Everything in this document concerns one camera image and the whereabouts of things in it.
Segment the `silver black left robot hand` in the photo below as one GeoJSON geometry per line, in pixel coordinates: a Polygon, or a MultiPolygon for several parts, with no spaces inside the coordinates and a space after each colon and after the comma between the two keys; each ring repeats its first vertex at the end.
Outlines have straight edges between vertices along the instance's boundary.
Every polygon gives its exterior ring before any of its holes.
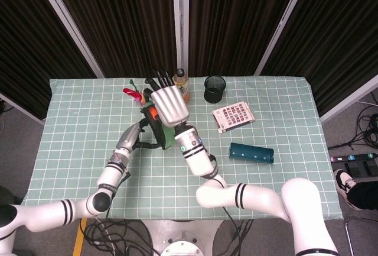
{"type": "Polygon", "coordinates": [[[147,126],[146,118],[140,120],[137,123],[131,125],[121,136],[116,145],[116,149],[126,149],[130,153],[136,148],[141,147],[141,142],[139,140],[139,135],[144,132],[143,127],[147,126]]]}

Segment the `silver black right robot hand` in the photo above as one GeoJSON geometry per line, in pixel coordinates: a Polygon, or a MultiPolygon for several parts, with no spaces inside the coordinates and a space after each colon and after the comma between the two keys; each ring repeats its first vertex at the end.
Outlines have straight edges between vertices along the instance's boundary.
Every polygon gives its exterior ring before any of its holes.
{"type": "Polygon", "coordinates": [[[145,79],[150,88],[146,88],[144,93],[154,103],[160,121],[168,128],[186,123],[190,113],[172,77],[163,67],[154,70],[154,73],[158,83],[152,77],[145,79]]]}

